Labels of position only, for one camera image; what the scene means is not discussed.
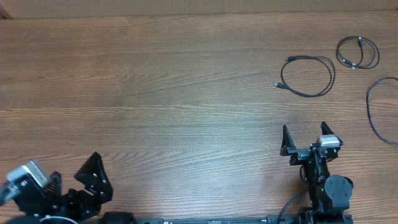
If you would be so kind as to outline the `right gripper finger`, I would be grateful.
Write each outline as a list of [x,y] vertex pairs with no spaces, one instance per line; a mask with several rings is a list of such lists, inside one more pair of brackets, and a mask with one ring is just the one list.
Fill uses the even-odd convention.
[[[322,134],[323,135],[331,135],[331,134],[335,134],[330,127],[326,124],[325,121],[322,121],[321,125],[320,125],[321,129],[322,129]],[[343,141],[337,136],[337,139],[339,140],[339,145],[342,146],[343,145]]]
[[280,155],[281,156],[289,156],[295,150],[295,145],[292,140],[292,137],[289,133],[289,129],[287,125],[283,125],[282,127],[282,144],[280,147]]

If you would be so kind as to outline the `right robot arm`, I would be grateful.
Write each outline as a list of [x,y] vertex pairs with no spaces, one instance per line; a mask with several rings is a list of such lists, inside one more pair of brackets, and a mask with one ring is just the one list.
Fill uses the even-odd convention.
[[[353,223],[346,215],[354,183],[342,175],[331,175],[328,163],[338,157],[343,141],[326,122],[320,125],[322,134],[306,149],[298,149],[286,125],[282,128],[281,156],[290,157],[290,165],[300,167],[300,178],[306,190],[288,201],[277,216],[277,223]],[[310,206],[301,208],[296,215],[286,215],[286,209],[300,197],[308,194]]]

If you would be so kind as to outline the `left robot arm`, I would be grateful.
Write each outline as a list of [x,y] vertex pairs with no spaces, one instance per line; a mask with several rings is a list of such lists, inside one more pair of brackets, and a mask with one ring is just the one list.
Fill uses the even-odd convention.
[[69,189],[62,194],[61,174],[48,174],[38,161],[29,161],[10,171],[1,187],[1,205],[12,200],[24,214],[6,224],[137,224],[129,212],[106,212],[92,220],[100,214],[101,206],[113,199],[113,187],[99,153],[92,153],[74,178],[84,189]]

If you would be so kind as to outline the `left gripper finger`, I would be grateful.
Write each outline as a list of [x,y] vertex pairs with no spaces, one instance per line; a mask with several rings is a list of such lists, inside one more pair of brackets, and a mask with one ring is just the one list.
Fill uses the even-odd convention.
[[109,202],[113,198],[113,187],[105,173],[102,157],[94,152],[82,165],[74,178],[93,194],[96,202]]
[[59,172],[54,171],[50,175],[50,183],[43,189],[46,198],[57,198],[62,194],[62,176]]

